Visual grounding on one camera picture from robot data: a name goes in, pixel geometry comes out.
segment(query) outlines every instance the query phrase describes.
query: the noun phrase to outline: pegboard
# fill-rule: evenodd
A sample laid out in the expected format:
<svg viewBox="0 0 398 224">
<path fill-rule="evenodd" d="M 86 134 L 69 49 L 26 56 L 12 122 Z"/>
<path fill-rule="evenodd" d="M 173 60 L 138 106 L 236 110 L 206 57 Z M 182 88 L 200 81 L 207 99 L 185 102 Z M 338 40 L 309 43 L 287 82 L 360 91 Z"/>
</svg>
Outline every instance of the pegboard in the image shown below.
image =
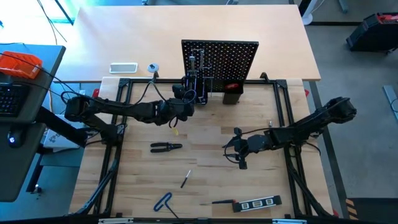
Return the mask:
<svg viewBox="0 0 398 224">
<path fill-rule="evenodd" d="M 182 40 L 182 55 L 185 74 L 191 70 L 190 56 L 195 57 L 197 77 L 206 79 L 208 91 L 224 92 L 225 83 L 243 83 L 248 76 L 259 42 L 220 41 L 220 40 Z M 200 51 L 204 50 L 204 67 L 200 70 Z"/>
</svg>

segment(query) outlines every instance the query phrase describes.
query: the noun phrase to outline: orange box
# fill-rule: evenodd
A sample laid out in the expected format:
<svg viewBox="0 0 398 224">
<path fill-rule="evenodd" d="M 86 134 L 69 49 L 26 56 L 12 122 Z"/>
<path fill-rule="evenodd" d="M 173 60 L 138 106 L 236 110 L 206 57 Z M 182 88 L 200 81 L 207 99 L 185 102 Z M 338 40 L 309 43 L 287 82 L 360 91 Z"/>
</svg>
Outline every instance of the orange box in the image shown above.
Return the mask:
<svg viewBox="0 0 398 224">
<path fill-rule="evenodd" d="M 31 54 L 5 51 L 0 55 L 0 72 L 15 77 L 34 79 L 42 64 L 41 59 Z"/>
</svg>

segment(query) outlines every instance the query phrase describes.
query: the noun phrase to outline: pliers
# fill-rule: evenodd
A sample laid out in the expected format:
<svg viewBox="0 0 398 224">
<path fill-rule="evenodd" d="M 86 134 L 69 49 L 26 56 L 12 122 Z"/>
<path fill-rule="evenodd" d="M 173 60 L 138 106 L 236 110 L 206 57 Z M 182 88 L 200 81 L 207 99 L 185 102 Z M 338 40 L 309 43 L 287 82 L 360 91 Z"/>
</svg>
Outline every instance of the pliers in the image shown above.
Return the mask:
<svg viewBox="0 0 398 224">
<path fill-rule="evenodd" d="M 173 149 L 179 149 L 182 147 L 182 144 L 172 144 L 172 143 L 168 143 L 168 142 L 157 142 L 157 143 L 152 143 L 150 146 L 151 147 L 162 147 L 162 148 L 150 150 L 150 152 L 156 153 L 156 152 L 169 152 Z"/>
</svg>

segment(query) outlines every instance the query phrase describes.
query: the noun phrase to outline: desk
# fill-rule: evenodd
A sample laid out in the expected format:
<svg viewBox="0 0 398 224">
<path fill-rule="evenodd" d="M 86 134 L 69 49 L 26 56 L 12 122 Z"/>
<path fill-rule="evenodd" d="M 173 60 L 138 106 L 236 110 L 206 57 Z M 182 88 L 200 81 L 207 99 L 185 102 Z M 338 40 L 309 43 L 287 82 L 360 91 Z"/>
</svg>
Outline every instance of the desk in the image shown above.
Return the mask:
<svg viewBox="0 0 398 224">
<path fill-rule="evenodd" d="M 34 54 L 43 61 L 43 69 L 55 75 L 65 51 L 64 46 L 11 44 L 0 45 L 0 52 L 5 50 Z M 53 78 L 40 72 L 35 80 L 10 77 L 0 73 L 0 82 L 23 81 L 49 88 Z M 0 118 L 0 202 L 13 202 L 19 195 L 26 174 L 42 139 L 45 125 L 31 124 L 27 127 L 23 146 L 13 149 L 8 146 L 7 134 L 11 123 L 31 123 L 42 106 L 47 91 L 37 86 L 30 86 L 29 95 L 17 118 Z"/>
<path fill-rule="evenodd" d="M 99 96 L 114 100 L 118 83 L 118 78 L 105 77 Z M 301 80 L 288 80 L 288 85 L 294 120 L 297 121 L 310 113 L 307 99 Z M 172 97 L 171 85 L 157 86 L 165 98 Z M 131 103 L 141 97 L 144 87 L 145 84 L 134 84 Z M 150 87 L 143 101 L 158 99 L 154 88 Z M 293 214 L 283 150 L 249 155 L 246 158 L 248 170 L 239 170 L 237 164 L 222 156 L 221 147 L 233 136 L 234 127 L 245 132 L 267 127 L 270 120 L 274 126 L 279 125 L 271 86 L 245 85 L 239 101 L 237 105 L 223 105 L 221 94 L 214 93 L 206 106 L 195 107 L 193 117 L 186 122 L 178 122 L 179 136 L 174 136 L 167 125 L 158 127 L 127 119 L 112 214 L 123 212 L 124 217 L 173 218 L 166 209 L 153 211 L 156 202 L 169 191 L 173 193 L 169 203 L 181 218 L 283 218 L 286 213 Z M 109 114 L 100 115 L 110 123 Z M 183 148 L 152 154 L 149 145 L 157 141 L 180 142 Z M 71 212 L 81 208 L 97 187 L 104 149 L 101 144 L 92 144 L 85 149 Z M 308 188 L 331 213 L 318 151 L 303 146 L 302 160 Z M 192 173 L 181 189 L 180 185 L 190 169 Z M 231 205 L 199 205 L 221 199 L 244 201 L 271 195 L 280 195 L 282 205 L 241 213 L 233 213 Z M 300 191 L 298 197 L 304 211 Z"/>
<path fill-rule="evenodd" d="M 258 41 L 248 79 L 319 81 L 320 74 L 296 5 L 81 7 L 57 77 L 100 82 L 113 62 L 137 62 L 135 74 L 184 76 L 181 40 Z"/>
</svg>

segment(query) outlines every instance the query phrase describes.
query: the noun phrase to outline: wooden table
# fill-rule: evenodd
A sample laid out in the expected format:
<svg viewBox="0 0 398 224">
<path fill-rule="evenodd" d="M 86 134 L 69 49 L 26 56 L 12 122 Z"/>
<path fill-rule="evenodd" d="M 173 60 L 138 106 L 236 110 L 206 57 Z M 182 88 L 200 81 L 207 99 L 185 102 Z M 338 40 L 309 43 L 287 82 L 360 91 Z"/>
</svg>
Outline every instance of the wooden table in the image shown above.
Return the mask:
<svg viewBox="0 0 398 224">
<path fill-rule="evenodd" d="M 57 77 L 100 82 L 114 62 L 137 62 L 125 76 L 184 76 L 181 40 L 258 41 L 248 78 L 319 81 L 320 74 L 296 5 L 82 7 Z"/>
<path fill-rule="evenodd" d="M 114 100 L 118 83 L 118 78 L 105 77 L 100 97 Z M 307 99 L 301 80 L 288 80 L 288 85 L 294 119 L 297 121 L 310 113 Z M 166 98 L 172 97 L 171 85 L 157 86 Z M 141 97 L 144 87 L 145 84 L 134 84 L 131 103 Z M 154 88 L 150 87 L 143 101 L 158 99 Z M 101 114 L 101 117 L 110 123 L 110 115 Z M 246 158 L 248 170 L 239 170 L 237 164 L 228 162 L 222 156 L 224 152 L 221 147 L 233 136 L 234 127 L 249 131 L 268 127 L 270 120 L 274 126 L 279 126 L 273 89 L 264 85 L 245 85 L 244 94 L 237 105 L 223 105 L 222 96 L 214 93 L 206 106 L 195 107 L 193 117 L 178 123 L 178 136 L 167 125 L 158 127 L 139 123 L 133 118 L 127 119 L 112 214 L 123 212 L 124 217 L 173 218 L 166 208 L 159 212 L 153 210 L 156 202 L 167 192 L 173 193 L 169 204 L 182 218 L 283 218 L 286 213 L 293 214 L 283 150 L 249 155 Z M 150 153 L 149 145 L 158 141 L 180 142 L 183 148 Z M 71 212 L 77 211 L 96 188 L 104 149 L 105 146 L 101 144 L 92 144 L 85 149 Z M 302 160 L 308 188 L 331 212 L 318 151 L 303 146 Z M 181 189 L 180 185 L 190 169 L 192 173 Z M 230 204 L 199 205 L 214 200 L 233 198 L 244 201 L 272 195 L 280 195 L 282 205 L 240 213 L 233 213 Z M 304 211 L 300 190 L 298 197 L 300 208 Z"/>
</svg>

